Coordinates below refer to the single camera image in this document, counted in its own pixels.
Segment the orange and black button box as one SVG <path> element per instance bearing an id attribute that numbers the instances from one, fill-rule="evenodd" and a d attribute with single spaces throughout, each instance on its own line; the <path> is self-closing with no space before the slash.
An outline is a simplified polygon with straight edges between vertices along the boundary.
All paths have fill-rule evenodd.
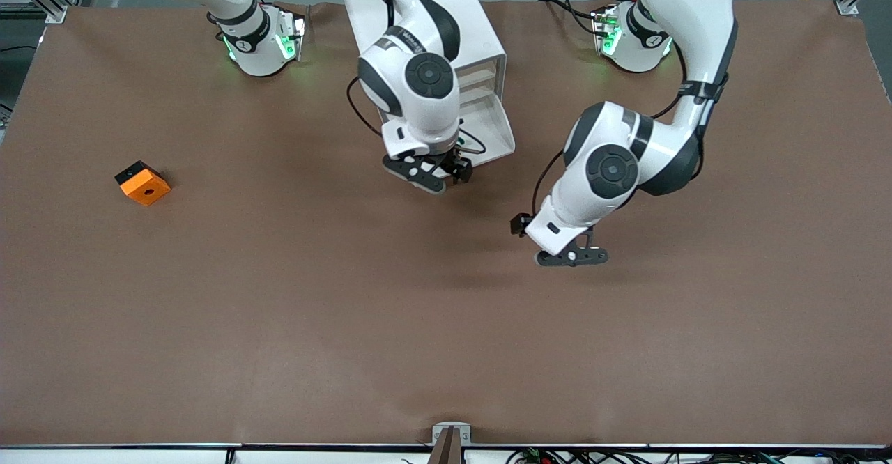
<path id="1" fill-rule="evenodd" d="M 170 184 L 143 160 L 137 160 L 114 176 L 122 193 L 144 206 L 156 203 L 171 191 Z"/>

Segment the brown table cover mat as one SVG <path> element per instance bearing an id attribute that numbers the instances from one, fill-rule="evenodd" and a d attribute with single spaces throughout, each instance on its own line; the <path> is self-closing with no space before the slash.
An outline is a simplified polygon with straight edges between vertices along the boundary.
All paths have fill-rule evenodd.
<path id="1" fill-rule="evenodd" d="M 509 221 L 586 107 L 653 114 L 544 3 L 488 3 L 516 152 L 430 195 L 345 97 L 346 10 L 304 61 L 203 11 L 69 11 L 0 145 L 0 444 L 892 444 L 892 105 L 863 22 L 737 1 L 705 166 L 542 268 Z M 114 176 L 143 160 L 144 206 Z"/>

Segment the grey metal bracket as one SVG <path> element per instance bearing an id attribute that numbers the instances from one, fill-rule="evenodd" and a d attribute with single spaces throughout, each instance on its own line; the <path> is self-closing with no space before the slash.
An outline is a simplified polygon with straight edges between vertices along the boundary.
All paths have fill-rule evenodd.
<path id="1" fill-rule="evenodd" d="M 472 444 L 472 426 L 466 422 L 439 422 L 432 426 L 432 445 L 436 445 L 443 433 L 452 429 L 453 439 L 460 442 L 461 446 Z"/>

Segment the black table edge rail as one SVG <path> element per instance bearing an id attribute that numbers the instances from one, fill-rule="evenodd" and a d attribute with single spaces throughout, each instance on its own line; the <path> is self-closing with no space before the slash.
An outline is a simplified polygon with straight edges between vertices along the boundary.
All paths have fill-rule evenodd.
<path id="1" fill-rule="evenodd" d="M 822 450 L 892 451 L 892 444 L 467 444 L 470 450 L 513 450 L 542 447 L 554 450 Z M 0 450 L 261 450 L 261 451 L 421 451 L 432 444 L 0 444 Z"/>

